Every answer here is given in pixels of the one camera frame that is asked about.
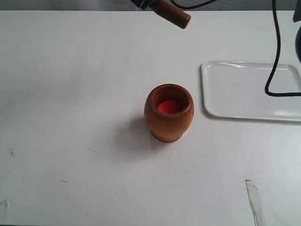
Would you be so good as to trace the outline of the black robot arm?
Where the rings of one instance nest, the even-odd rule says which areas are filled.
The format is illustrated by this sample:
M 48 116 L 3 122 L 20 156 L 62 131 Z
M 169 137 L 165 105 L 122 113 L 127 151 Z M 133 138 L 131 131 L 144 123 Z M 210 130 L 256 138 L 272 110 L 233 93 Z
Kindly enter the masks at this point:
M 167 3 L 164 0 L 131 0 L 131 2 L 139 9 L 145 10 L 146 8 L 151 8 L 158 16 L 164 18 L 165 20 L 173 23 L 174 25 L 185 29 L 190 22 L 191 16 L 185 13 L 183 10 L 192 10 L 197 9 L 213 2 L 216 0 L 207 0 L 203 3 L 193 6 L 182 6 L 176 3 L 174 0 L 170 0 L 170 3 Z M 275 24 L 275 30 L 277 35 L 277 53 L 280 53 L 280 28 L 277 19 L 277 10 L 276 10 L 276 0 L 271 0 L 272 4 L 272 14 Z M 297 0 L 293 22 L 301 21 L 301 1 Z M 295 51 L 298 57 L 299 62 L 301 62 L 301 27 L 299 27 L 296 38 L 295 38 Z

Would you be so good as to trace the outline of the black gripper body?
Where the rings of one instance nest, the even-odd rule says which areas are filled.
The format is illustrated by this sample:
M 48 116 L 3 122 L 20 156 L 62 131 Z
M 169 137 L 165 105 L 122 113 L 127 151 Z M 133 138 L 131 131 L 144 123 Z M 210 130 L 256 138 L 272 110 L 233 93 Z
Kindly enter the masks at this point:
M 139 9 L 145 10 L 147 7 L 149 7 L 153 0 L 131 0 L 131 2 Z

